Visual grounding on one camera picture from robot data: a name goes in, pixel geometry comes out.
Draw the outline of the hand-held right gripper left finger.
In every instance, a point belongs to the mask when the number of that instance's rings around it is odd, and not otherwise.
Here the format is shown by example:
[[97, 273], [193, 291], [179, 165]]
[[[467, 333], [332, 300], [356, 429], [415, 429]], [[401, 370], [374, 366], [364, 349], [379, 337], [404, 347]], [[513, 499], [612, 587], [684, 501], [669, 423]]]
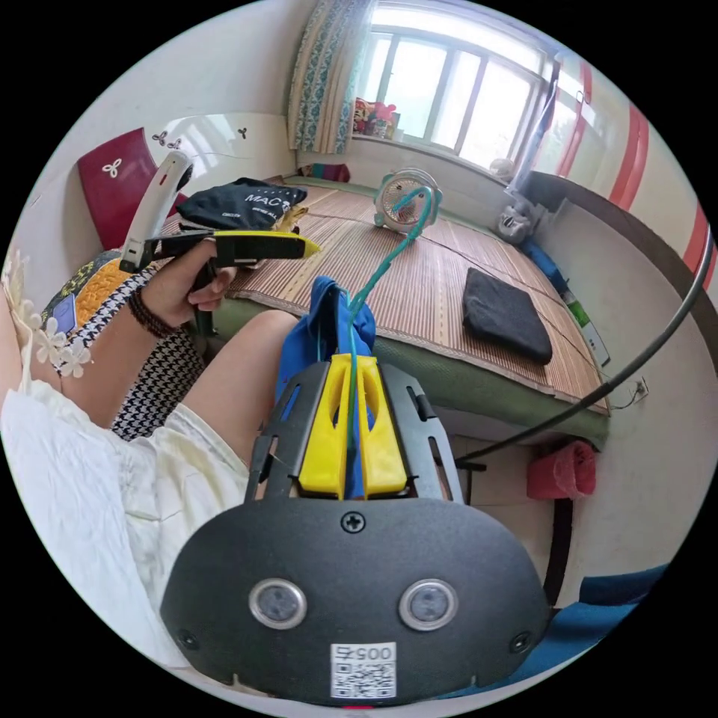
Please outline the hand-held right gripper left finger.
[[334, 355], [327, 363], [298, 476], [301, 489], [308, 494], [344, 498], [350, 384], [351, 355]]

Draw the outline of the person's left hand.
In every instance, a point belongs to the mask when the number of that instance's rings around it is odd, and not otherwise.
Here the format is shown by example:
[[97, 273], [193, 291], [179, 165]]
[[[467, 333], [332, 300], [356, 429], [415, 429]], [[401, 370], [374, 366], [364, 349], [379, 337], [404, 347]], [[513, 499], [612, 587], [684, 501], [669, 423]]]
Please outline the person's left hand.
[[218, 309], [237, 268], [220, 268], [208, 284], [193, 288], [200, 270], [215, 256], [215, 242], [204, 239], [186, 254], [163, 265], [141, 290], [144, 306], [172, 328], [190, 321], [196, 309], [206, 312]]

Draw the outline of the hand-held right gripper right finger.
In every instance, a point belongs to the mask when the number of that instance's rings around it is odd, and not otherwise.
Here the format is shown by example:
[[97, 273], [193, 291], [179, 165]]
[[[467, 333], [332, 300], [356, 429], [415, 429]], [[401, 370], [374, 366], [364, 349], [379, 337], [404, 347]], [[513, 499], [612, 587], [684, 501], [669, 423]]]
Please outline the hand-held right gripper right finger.
[[405, 490], [407, 475], [378, 362], [357, 359], [358, 449], [363, 495], [375, 498]]

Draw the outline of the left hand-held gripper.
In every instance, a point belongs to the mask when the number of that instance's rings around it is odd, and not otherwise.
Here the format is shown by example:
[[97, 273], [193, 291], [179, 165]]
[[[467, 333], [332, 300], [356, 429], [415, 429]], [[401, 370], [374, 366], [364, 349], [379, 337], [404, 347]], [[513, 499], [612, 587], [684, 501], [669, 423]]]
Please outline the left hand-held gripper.
[[191, 286], [194, 291], [208, 286], [219, 269], [261, 260], [302, 260], [321, 249], [315, 242], [292, 231], [182, 230], [145, 240], [144, 265], [157, 260], [174, 260], [208, 239], [215, 241], [215, 256], [197, 273]]

